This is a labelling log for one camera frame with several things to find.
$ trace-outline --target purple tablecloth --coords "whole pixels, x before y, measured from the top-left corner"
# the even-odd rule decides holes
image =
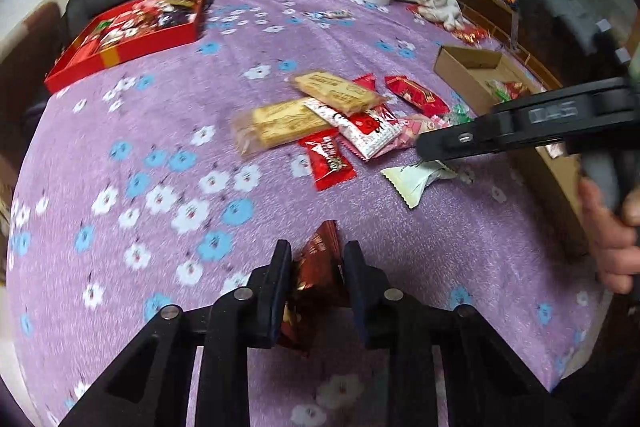
[[[349,9],[314,22],[306,11]],[[406,74],[448,103],[433,63],[447,32],[350,0],[216,0],[198,42],[93,74],[53,96],[20,172],[8,286],[24,377],[56,425],[159,307],[211,304],[266,264],[277,239],[299,249],[325,219],[421,301],[472,303],[547,387],[600,300],[591,266],[568,267],[505,156],[455,164],[408,210],[380,169],[316,192],[296,144],[242,162],[229,120],[296,97],[287,75]],[[414,109],[401,100],[391,108]],[[251,351],[255,426],[383,424],[385,359],[336,312],[311,355]]]

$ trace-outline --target screw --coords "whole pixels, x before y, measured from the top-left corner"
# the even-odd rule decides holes
[[[251,288],[247,288],[246,286],[238,288],[236,291],[234,291],[234,297],[239,301],[248,301],[253,296],[254,292],[251,290]]]
[[[402,297],[404,297],[404,293],[398,288],[389,288],[385,291],[385,299],[388,301],[399,301]]]
[[[169,304],[160,310],[160,316],[166,321],[170,321],[180,314],[180,308],[174,304]]]

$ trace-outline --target metal bolt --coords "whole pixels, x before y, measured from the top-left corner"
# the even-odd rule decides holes
[[[474,136],[470,132],[464,132],[460,136],[458,136],[458,140],[460,143],[469,143],[474,139]]]
[[[166,321],[174,319],[180,314],[180,308],[174,304],[169,304],[160,310],[160,316]]]
[[[247,288],[246,286],[238,288],[236,291],[234,291],[234,297],[239,301],[247,301],[253,296],[254,292],[251,290],[251,288]]]
[[[399,301],[402,297],[404,297],[404,293],[398,288],[389,288],[385,291],[385,299],[388,301]]]

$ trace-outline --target human hand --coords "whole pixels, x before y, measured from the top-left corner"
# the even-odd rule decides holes
[[[615,293],[629,293],[632,275],[640,273],[640,248],[636,247],[640,226],[640,187],[631,192],[622,208],[622,219],[602,202],[598,186],[588,178],[578,183],[583,226],[589,250],[598,263],[602,283]]]

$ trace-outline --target candy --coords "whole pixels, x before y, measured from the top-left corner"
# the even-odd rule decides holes
[[[405,167],[391,167],[380,171],[402,196],[409,208],[420,203],[425,188],[436,180],[449,180],[457,174],[440,161],[416,162]]]
[[[384,97],[373,90],[324,71],[294,76],[292,83],[300,91],[347,116],[371,109],[385,101]]]
[[[235,114],[231,119],[231,131],[238,152],[248,156],[331,129],[305,107],[305,100],[308,99],[297,98]]]
[[[370,160],[385,145],[402,133],[402,124],[384,104],[373,109],[345,116],[319,100],[310,98],[306,107],[340,130],[358,150],[360,156]]]
[[[309,135],[298,143],[306,149],[317,190],[325,190],[356,177],[356,171],[338,149],[338,131],[328,129]]]
[[[425,116],[431,117],[449,112],[449,106],[437,94],[404,75],[386,76],[385,82],[391,92],[415,105]]]
[[[327,308],[349,306],[341,252],[336,222],[325,221],[294,261],[293,287],[285,304],[279,344],[309,351],[318,315]]]

